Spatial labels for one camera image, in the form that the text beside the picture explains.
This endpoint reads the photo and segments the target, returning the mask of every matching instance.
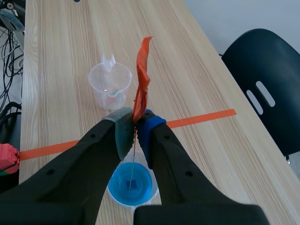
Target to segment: red object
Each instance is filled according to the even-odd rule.
[[[0,144],[0,170],[12,166],[5,170],[7,173],[15,173],[19,169],[20,152],[10,144]]]
[[[144,114],[148,101],[148,85],[150,78],[147,75],[147,59],[149,55],[149,42],[152,37],[145,37],[142,40],[141,48],[136,57],[136,70],[139,85],[137,87],[135,96],[135,105],[133,107],[132,115],[133,122],[136,123]]]

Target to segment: black cable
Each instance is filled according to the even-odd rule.
[[[23,69],[23,68],[20,68],[17,71],[14,69],[14,64],[12,62],[15,61],[15,49],[20,47],[20,46],[15,47],[16,44],[14,43],[15,39],[13,37],[13,32],[12,31],[9,30],[7,35],[8,35],[8,38],[5,42],[5,44],[3,45],[3,48],[2,48],[2,51],[1,51],[1,57],[2,57],[3,64],[4,64],[4,66],[3,66],[4,91],[0,94],[0,99],[2,99],[2,104],[0,106],[0,111],[2,111],[6,100],[8,100],[8,102],[10,103],[8,92],[9,92],[9,89],[12,85],[13,77],[15,75],[22,74],[22,69]],[[5,58],[3,58],[4,57],[3,55],[5,54],[7,48],[9,48],[9,52],[11,52],[11,53],[8,56],[5,56]],[[10,78],[7,83],[5,82],[5,77]]]
[[[6,123],[8,121],[9,118],[13,117],[13,116],[17,116],[17,115],[21,115],[21,112],[12,112],[8,115],[6,115],[5,117],[3,117],[1,120],[0,120],[0,132],[2,130],[2,126],[4,123]]]
[[[8,111],[12,108],[15,107],[17,110],[22,110],[22,106],[16,102],[10,102],[8,103],[4,109],[2,110],[2,112],[0,113],[0,119],[2,119],[4,116],[6,116],[6,114],[8,113]]]
[[[11,64],[14,63],[18,58],[23,57],[23,56],[24,56],[24,54],[19,55],[18,57],[14,58],[14,60],[12,60],[12,61],[9,63],[8,69],[9,69],[10,72],[12,72],[12,70],[11,70]]]

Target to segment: plastic measuring cup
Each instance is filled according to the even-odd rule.
[[[121,108],[127,99],[132,73],[126,66],[117,63],[113,55],[110,60],[103,55],[102,62],[89,72],[88,80],[99,105],[114,110]]]
[[[132,162],[133,151],[131,150],[113,173],[107,190],[115,202],[135,209],[140,205],[151,204],[151,200],[158,194],[158,184],[154,172],[148,168],[144,153],[136,150],[130,186]]]

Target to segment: blue gripper pad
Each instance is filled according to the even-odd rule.
[[[121,161],[124,160],[133,145],[135,125],[132,121],[132,108],[123,107],[102,120],[110,120],[115,123],[115,139],[118,155]]]

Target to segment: orange tape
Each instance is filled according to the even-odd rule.
[[[169,128],[178,128],[178,127],[201,123],[209,120],[216,120],[216,119],[220,119],[228,116],[234,116],[234,115],[236,115],[236,111],[234,109],[228,109],[228,110],[208,113],[200,116],[193,116],[185,119],[169,121],[167,122],[167,125],[169,126]],[[31,149],[27,151],[21,151],[20,161],[24,161],[31,158],[37,158],[41,156],[47,156],[55,153],[61,153],[68,150],[69,148],[72,148],[77,143],[78,140],[50,145],[47,147],[42,147],[37,149]]]
[[[236,115],[235,110],[228,109],[228,110],[208,113],[200,116],[193,116],[185,119],[169,121],[167,122],[167,125],[169,128],[179,128],[187,125],[201,123],[209,120],[216,120],[216,119],[224,118],[227,116],[234,116],[234,115]]]
[[[65,150],[68,150],[69,148],[72,148],[74,145],[76,145],[79,142],[77,141],[71,141],[71,142],[64,142],[60,144],[54,144],[42,148],[37,149],[31,149],[27,151],[21,151],[20,152],[20,161],[24,161],[26,159],[31,158],[37,158],[41,156],[47,156],[55,153],[61,153]]]

